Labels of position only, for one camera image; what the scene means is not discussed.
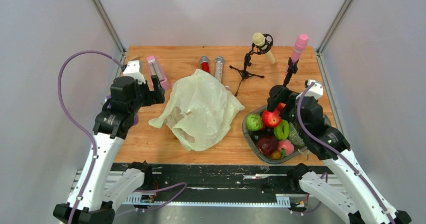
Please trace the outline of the dark red fruit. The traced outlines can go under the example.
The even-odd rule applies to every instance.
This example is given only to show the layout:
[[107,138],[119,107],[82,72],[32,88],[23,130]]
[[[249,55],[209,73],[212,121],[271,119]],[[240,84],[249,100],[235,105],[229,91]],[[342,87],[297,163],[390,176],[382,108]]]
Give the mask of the dark red fruit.
[[257,148],[267,156],[277,150],[278,143],[279,140],[275,136],[263,136],[257,141]]

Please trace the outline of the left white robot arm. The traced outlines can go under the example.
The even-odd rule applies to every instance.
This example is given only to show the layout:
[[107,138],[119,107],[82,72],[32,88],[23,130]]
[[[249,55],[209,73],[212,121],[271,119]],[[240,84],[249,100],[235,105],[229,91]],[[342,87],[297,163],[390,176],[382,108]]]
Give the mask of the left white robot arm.
[[165,89],[158,76],[152,75],[151,81],[152,90],[147,83],[131,76],[113,81],[111,95],[89,134],[93,145],[81,177],[68,200],[55,206],[55,218],[63,223],[113,223],[117,209],[134,190],[149,190],[153,186],[152,167],[146,162],[134,162],[110,188],[104,188],[139,109],[165,101]]

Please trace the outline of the green fruit from bag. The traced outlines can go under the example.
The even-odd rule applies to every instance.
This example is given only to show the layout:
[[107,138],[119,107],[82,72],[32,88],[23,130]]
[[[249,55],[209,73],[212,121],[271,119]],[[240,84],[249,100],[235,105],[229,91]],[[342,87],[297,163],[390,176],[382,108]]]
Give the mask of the green fruit from bag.
[[250,114],[246,118],[246,127],[250,131],[259,131],[264,127],[262,117],[257,114]]

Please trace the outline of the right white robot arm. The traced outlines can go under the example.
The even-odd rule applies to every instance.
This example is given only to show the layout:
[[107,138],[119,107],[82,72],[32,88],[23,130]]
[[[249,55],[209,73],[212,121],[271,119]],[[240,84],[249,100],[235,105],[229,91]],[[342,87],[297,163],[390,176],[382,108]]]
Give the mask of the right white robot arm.
[[293,124],[308,150],[326,164],[346,194],[317,177],[304,164],[288,172],[289,190],[312,194],[345,223],[411,223],[406,211],[397,210],[380,194],[362,170],[344,135],[326,124],[323,107],[318,103],[322,95],[323,87],[315,82],[301,94],[276,85],[269,91],[267,110],[285,104],[280,116]]

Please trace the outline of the pale green plastic bag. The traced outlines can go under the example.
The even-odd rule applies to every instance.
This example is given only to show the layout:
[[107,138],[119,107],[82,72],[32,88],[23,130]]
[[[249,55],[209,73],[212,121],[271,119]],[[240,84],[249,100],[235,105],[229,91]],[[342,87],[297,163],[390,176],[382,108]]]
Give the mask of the pale green plastic bag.
[[200,69],[176,81],[163,113],[149,125],[166,125],[188,151],[205,151],[220,142],[244,106],[216,78]]

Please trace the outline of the red yellow apple from bag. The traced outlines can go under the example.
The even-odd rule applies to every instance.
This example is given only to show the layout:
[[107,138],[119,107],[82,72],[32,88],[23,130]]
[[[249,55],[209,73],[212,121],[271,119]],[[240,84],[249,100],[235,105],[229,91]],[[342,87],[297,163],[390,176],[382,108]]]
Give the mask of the red yellow apple from bag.
[[274,112],[270,112],[268,110],[263,111],[262,113],[262,121],[265,127],[274,128],[278,126],[282,119],[279,116],[280,112],[275,110]]

